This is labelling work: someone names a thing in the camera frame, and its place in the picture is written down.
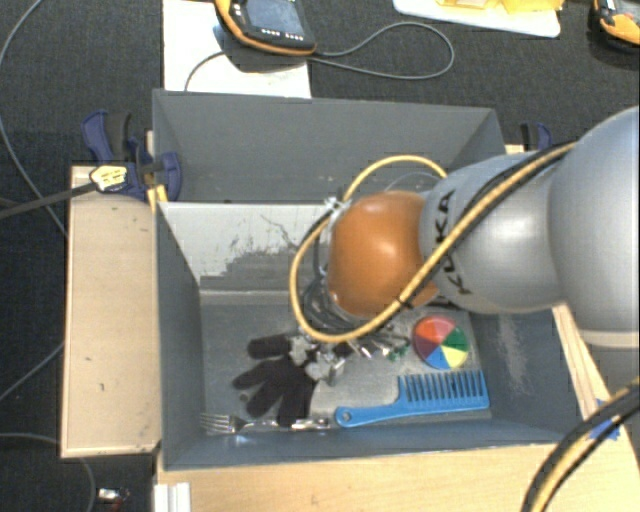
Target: dark floor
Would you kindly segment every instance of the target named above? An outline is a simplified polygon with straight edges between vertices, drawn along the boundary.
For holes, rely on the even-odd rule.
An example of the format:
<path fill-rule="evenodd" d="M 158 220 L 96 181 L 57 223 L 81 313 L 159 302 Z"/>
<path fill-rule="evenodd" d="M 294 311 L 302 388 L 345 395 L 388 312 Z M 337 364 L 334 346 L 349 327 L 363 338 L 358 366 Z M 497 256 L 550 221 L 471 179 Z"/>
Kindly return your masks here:
<path fill-rule="evenodd" d="M 32 3 L 2 0 L 0 44 Z M 309 0 L 305 9 L 325 51 L 406 19 L 391 0 Z M 518 127 L 525 120 L 543 122 L 558 142 L 575 139 L 639 101 L 638 54 L 597 45 L 586 30 L 587 10 L 588 0 L 569 1 L 556 40 L 437 24 L 457 52 L 449 74 L 397 82 L 313 64 L 312 94 L 492 107 L 506 142 L 520 142 Z M 78 126 L 89 112 L 129 110 L 135 132 L 151 126 L 151 90 L 162 84 L 161 29 L 161 0 L 45 0 L 17 34 L 0 69 L 0 115 L 43 194 L 64 189 L 71 162 L 87 158 Z M 446 52 L 432 36 L 407 29 L 350 59 L 420 73 L 441 67 Z M 33 198 L 3 145 L 0 197 Z M 64 215 L 62 206 L 56 211 Z M 0 279 L 2 393 L 63 336 L 65 243 L 44 212 L 0 221 Z M 60 368 L 58 360 L 0 404 L 0 432 L 57 437 Z M 126 510 L 149 509 L 150 457 L 96 459 L 91 465 L 99 487 L 130 489 Z M 87 496 L 81 466 L 57 461 L 53 447 L 0 440 L 3 510 L 83 510 Z"/>

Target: white cable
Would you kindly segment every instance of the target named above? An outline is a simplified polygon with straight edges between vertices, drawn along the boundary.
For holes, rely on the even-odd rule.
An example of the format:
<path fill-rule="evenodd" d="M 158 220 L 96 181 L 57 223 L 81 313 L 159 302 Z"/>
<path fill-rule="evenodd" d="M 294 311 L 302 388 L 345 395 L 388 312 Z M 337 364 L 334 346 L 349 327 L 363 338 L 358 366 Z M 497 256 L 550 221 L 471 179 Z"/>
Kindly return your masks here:
<path fill-rule="evenodd" d="M 0 50 L 0 69 L 2 68 L 2 62 L 4 61 L 4 58 L 7 54 L 7 50 L 9 49 L 9 45 L 11 44 L 11 41 L 13 41 L 13 38 L 15 37 L 17 32 L 20 30 L 20 28 L 22 27 L 24 22 L 27 20 L 27 18 L 31 16 L 33 11 L 35 11 L 38 7 L 40 7 L 42 2 L 44 2 L 44 0 L 36 0 L 33 3 L 33 5 L 29 7 L 29 9 L 27 9 L 27 11 L 18 20 L 18 22 L 13 27 L 13 29 L 11 29 L 11 32 L 9 33 L 9 36 L 6 39 L 4 46 L 2 47 L 2 50 Z M 4 145 L 7 147 L 7 151 L 9 152 L 9 156 L 11 157 L 11 160 L 13 160 L 13 163 L 17 167 L 18 172 L 20 173 L 24 181 L 27 183 L 31 191 L 38 197 L 38 199 L 42 199 L 42 194 L 38 190 L 38 187 L 36 187 L 35 183 L 29 177 L 29 174 L 27 173 L 26 169 L 20 162 L 18 155 L 16 155 L 16 152 L 14 151 L 13 146 L 9 141 L 9 136 L 7 135 L 7 131 L 4 127 L 4 123 L 2 122 L 2 115 L 0 115 L 0 138 L 2 138 Z M 55 222 L 56 226 L 58 226 L 58 229 L 60 230 L 60 232 L 64 235 L 65 238 L 67 238 L 67 230 L 65 229 L 62 221 L 60 221 L 60 219 L 58 218 L 56 213 L 53 211 L 51 206 L 47 206 L 46 209 L 49 215 L 51 216 L 51 218 L 53 219 L 53 222 Z"/>
<path fill-rule="evenodd" d="M 35 441 L 41 441 L 43 443 L 52 444 L 54 446 L 58 446 L 59 444 L 58 441 L 56 441 L 52 437 L 24 432 L 0 432 L 0 439 L 31 439 Z M 87 512 L 91 512 L 96 501 L 96 479 L 93 476 L 93 471 L 91 470 L 91 466 L 87 464 L 87 461 L 85 461 L 84 459 L 78 460 L 84 467 L 84 470 L 87 473 L 87 477 L 89 478 L 89 502 L 87 504 L 86 510 Z"/>
<path fill-rule="evenodd" d="M 16 389 L 22 386 L 25 382 L 27 382 L 31 377 L 33 377 L 36 373 L 38 373 L 42 368 L 44 368 L 47 363 L 49 363 L 53 358 L 55 358 L 63 349 L 64 343 L 58 345 L 53 352 L 51 352 L 47 357 L 45 357 L 42 361 L 40 361 L 36 366 L 34 366 L 29 372 L 27 372 L 24 376 L 20 377 L 16 382 L 14 382 L 7 390 L 0 395 L 0 402 L 2 402 L 5 398 L 7 398 L 11 393 L 13 393 Z"/>

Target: yellow object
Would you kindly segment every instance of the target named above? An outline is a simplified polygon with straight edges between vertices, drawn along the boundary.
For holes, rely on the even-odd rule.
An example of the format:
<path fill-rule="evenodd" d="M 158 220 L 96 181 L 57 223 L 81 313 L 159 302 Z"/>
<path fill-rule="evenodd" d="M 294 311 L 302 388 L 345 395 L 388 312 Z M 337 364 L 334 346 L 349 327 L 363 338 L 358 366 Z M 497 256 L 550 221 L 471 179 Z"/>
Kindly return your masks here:
<path fill-rule="evenodd" d="M 557 11 L 564 0 L 502 0 L 504 8 L 509 14 L 532 11 Z"/>
<path fill-rule="evenodd" d="M 119 187 L 127 182 L 127 168 L 121 165 L 101 165 L 90 174 L 93 181 L 101 192 L 110 187 Z"/>
<path fill-rule="evenodd" d="M 471 9 L 492 9 L 500 0 L 436 0 L 446 7 L 470 7 Z"/>
<path fill-rule="evenodd" d="M 613 404 L 616 401 L 626 397 L 629 393 L 631 393 L 631 388 L 633 386 L 638 386 L 640 384 L 640 377 L 636 377 L 633 379 L 627 386 L 618 390 L 615 395 L 613 395 L 606 404 L 602 405 L 599 409 L 601 411 L 606 406 Z M 571 466 L 572 464 L 580 457 L 585 456 L 588 452 L 597 446 L 596 437 L 593 436 L 593 431 L 589 431 L 586 434 L 583 434 L 581 437 L 575 438 L 571 445 L 567 448 L 567 450 L 562 454 L 562 457 L 557 461 L 557 463 L 553 466 L 552 470 L 544 475 L 544 480 L 541 482 L 538 492 L 535 494 L 533 503 L 529 508 L 530 512 L 544 512 L 547 510 L 549 502 L 556 490 L 565 478 L 567 478 L 571 474 Z"/>
<path fill-rule="evenodd" d="M 517 186 L 519 182 L 526 178 L 529 174 L 538 170 L 541 166 L 545 166 L 548 162 L 552 161 L 554 158 L 564 155 L 569 152 L 575 143 L 569 143 L 564 146 L 561 146 L 557 149 L 554 149 L 550 153 L 547 153 L 531 163 L 525 165 L 522 169 L 517 171 L 515 174 L 507 178 L 505 181 L 501 182 L 495 188 L 490 190 L 485 196 L 482 197 L 478 203 L 473 206 L 456 224 L 452 227 L 449 234 L 445 237 L 445 239 L 441 242 L 441 244 L 431 253 L 431 255 L 427 258 L 427 261 L 424 262 L 422 267 L 416 272 L 413 278 L 409 281 L 409 284 L 405 286 L 402 290 L 398 298 L 389 304 L 384 311 L 378 314 L 375 318 L 372 318 L 364 325 L 353 329 L 352 331 L 341 333 L 341 334 L 327 334 L 326 332 L 318 331 L 314 329 L 311 324 L 307 321 L 304 316 L 304 312 L 302 311 L 302 305 L 300 304 L 300 297 L 298 296 L 298 270 L 302 263 L 302 259 L 304 255 L 307 253 L 309 248 L 313 245 L 313 243 L 320 237 L 324 229 L 331 222 L 331 218 L 326 218 L 322 222 L 320 222 L 313 231 L 307 236 L 298 252 L 293 258 L 291 262 L 291 268 L 289 270 L 289 297 L 291 300 L 291 307 L 293 309 L 293 314 L 298 322 L 300 328 L 312 337 L 315 340 L 322 341 L 325 343 L 342 343 L 343 341 L 352 341 L 367 334 L 373 332 L 374 330 L 382 327 L 389 319 L 400 311 L 400 309 L 404 306 L 404 304 L 411 299 L 411 295 L 418 289 L 418 287 L 424 281 L 424 278 L 431 272 L 433 268 L 440 262 L 440 260 L 444 257 L 446 252 L 453 247 L 455 242 L 460 238 L 460 236 L 464 233 L 464 231 L 473 224 L 473 222 L 482 214 L 484 210 L 490 207 L 493 203 L 495 203 L 498 199 L 500 199 L 505 193 L 507 193 L 510 189 Z M 399 155 L 384 158 L 379 160 L 366 169 L 364 169 L 353 181 L 353 183 L 349 186 L 349 189 L 345 192 L 344 197 L 342 198 L 342 202 L 348 201 L 351 196 L 354 194 L 356 189 L 360 186 L 360 184 L 370 175 L 377 171 L 379 168 L 389 165 L 396 162 L 417 162 L 422 163 L 438 172 L 440 176 L 446 177 L 446 173 L 442 168 L 436 163 L 432 162 L 427 158 L 423 158 L 416 155 Z"/>
<path fill-rule="evenodd" d="M 640 27 L 626 14 L 616 14 L 611 17 L 611 23 L 600 20 L 602 29 L 618 39 L 631 44 L 640 45 Z"/>
<path fill-rule="evenodd" d="M 151 187 L 147 189 L 147 201 L 149 201 L 149 206 L 151 207 L 151 211 L 156 213 L 156 204 L 166 203 L 169 201 L 167 196 L 167 189 L 164 185 L 158 185 L 156 187 Z"/>

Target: black glove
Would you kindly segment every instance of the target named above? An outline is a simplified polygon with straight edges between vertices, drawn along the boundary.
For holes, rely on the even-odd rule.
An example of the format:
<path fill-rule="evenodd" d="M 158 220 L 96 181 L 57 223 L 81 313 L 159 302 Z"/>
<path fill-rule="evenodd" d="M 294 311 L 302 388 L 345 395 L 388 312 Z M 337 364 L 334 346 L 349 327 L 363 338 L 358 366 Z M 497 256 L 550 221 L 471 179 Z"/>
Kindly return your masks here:
<path fill-rule="evenodd" d="M 236 389 L 262 384 L 247 402 L 247 412 L 257 418 L 282 398 L 277 416 L 280 426 L 290 427 L 306 418 L 316 383 L 305 372 L 306 361 L 298 366 L 289 356 L 290 339 L 284 334 L 258 338 L 249 342 L 247 350 L 252 358 L 265 359 L 232 382 Z"/>

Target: colorful disc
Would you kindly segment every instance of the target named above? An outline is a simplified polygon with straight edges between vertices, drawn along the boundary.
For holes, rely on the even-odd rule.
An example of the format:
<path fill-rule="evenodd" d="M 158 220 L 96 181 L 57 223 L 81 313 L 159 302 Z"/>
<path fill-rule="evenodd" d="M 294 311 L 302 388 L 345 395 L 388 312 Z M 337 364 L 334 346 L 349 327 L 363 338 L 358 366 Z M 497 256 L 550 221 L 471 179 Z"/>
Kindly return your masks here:
<path fill-rule="evenodd" d="M 429 366 L 438 370 L 459 368 L 469 356 L 469 342 L 462 329 L 446 316 L 427 316 L 413 328 L 413 348 Z"/>

